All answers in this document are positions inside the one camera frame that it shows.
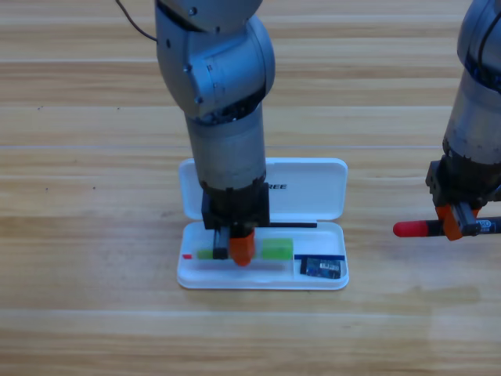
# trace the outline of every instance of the green foam block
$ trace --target green foam block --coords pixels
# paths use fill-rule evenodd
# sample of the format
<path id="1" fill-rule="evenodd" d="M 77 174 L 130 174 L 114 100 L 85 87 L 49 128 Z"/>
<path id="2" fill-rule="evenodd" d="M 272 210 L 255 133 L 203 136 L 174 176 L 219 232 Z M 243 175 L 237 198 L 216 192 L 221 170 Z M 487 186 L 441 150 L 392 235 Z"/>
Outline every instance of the green foam block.
<path id="1" fill-rule="evenodd" d="M 292 239 L 264 239 L 263 260 L 291 260 L 294 256 Z"/>
<path id="2" fill-rule="evenodd" d="M 196 258 L 199 260 L 212 260 L 211 249 L 199 249 L 196 251 Z"/>

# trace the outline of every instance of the wood grain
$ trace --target wood grain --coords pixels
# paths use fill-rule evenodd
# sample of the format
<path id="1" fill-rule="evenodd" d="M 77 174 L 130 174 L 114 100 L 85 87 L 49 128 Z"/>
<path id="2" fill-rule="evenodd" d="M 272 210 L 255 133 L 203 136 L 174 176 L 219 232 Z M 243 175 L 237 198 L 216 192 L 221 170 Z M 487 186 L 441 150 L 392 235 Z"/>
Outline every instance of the wood grain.
<path id="1" fill-rule="evenodd" d="M 153 2 L 124 0 L 154 33 Z M 343 291 L 188 291 L 191 156 L 155 45 L 114 1 L 0 2 L 0 375 L 501 374 L 498 237 L 393 236 L 424 184 L 470 0 L 266 0 L 270 157 L 349 167 Z M 491 204 L 485 215 L 499 214 Z"/>

